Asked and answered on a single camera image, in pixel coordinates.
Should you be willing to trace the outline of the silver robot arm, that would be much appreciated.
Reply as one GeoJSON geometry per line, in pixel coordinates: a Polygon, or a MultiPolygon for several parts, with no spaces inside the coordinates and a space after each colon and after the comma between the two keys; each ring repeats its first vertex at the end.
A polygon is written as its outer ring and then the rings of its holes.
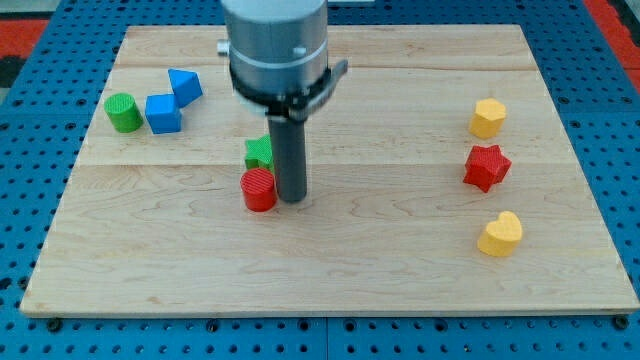
{"type": "Polygon", "coordinates": [[[222,0],[234,89],[263,105],[299,107],[330,77],[326,0],[222,0]]]}

